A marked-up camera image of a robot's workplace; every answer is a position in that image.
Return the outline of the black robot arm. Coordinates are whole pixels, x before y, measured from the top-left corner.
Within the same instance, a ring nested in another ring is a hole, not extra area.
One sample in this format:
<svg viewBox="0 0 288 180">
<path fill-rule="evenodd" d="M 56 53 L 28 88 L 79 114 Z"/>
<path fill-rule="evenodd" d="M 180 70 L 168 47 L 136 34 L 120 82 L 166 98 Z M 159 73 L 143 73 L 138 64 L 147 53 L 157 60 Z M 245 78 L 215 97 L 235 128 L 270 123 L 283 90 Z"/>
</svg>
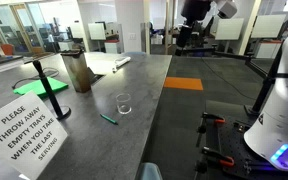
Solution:
<svg viewBox="0 0 288 180">
<path fill-rule="evenodd" d="M 185 0 L 181 16 L 186 19 L 180 29 L 176 41 L 176 56 L 181 56 L 187 40 L 191 36 L 193 27 L 197 21 L 205 19 L 206 14 L 211 10 L 211 4 L 215 3 L 218 16 L 222 19 L 230 19 L 237 13 L 237 6 L 233 0 Z"/>
</svg>

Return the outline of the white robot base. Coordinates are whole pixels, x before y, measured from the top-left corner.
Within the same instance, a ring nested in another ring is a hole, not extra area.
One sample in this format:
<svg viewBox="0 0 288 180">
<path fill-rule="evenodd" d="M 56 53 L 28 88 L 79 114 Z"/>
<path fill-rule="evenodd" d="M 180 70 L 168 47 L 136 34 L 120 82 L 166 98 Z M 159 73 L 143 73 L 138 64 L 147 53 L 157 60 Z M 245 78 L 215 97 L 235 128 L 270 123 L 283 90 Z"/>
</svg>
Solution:
<svg viewBox="0 0 288 180">
<path fill-rule="evenodd" d="M 288 171 L 288 37 L 273 88 L 259 117 L 244 133 L 244 141 L 276 169 Z"/>
</svg>

